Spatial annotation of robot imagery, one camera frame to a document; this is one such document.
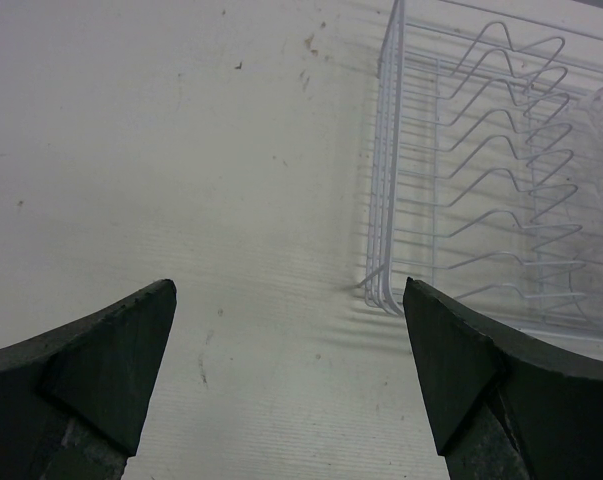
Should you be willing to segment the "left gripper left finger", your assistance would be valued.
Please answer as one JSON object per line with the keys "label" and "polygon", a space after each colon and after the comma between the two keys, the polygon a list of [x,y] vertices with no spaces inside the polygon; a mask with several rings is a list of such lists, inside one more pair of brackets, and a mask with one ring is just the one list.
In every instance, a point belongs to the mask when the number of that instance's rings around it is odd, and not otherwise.
{"label": "left gripper left finger", "polygon": [[162,279],[0,349],[0,479],[121,478],[175,311],[175,283]]}

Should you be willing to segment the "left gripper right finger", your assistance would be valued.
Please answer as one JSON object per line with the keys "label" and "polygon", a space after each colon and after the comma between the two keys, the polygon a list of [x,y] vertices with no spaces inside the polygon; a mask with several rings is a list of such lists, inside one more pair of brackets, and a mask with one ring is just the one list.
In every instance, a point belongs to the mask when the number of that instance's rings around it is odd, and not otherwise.
{"label": "left gripper right finger", "polygon": [[408,279],[407,331],[453,479],[603,479],[603,361]]}

